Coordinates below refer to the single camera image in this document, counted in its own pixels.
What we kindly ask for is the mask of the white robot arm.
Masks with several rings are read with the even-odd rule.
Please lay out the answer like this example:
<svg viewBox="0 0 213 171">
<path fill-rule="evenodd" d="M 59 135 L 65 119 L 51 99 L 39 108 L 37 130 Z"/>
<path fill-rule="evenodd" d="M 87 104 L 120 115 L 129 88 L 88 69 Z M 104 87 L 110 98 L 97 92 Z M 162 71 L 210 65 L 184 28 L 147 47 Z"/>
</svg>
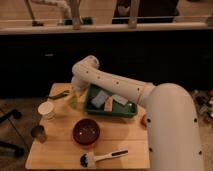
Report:
<svg viewBox="0 0 213 171">
<path fill-rule="evenodd" d="M 183 87 L 174 83 L 155 86 L 103 72 L 93 55 L 75 63 L 72 73 L 76 91 L 92 83 L 146 110 L 149 171 L 205 171 L 196 108 Z"/>
</svg>

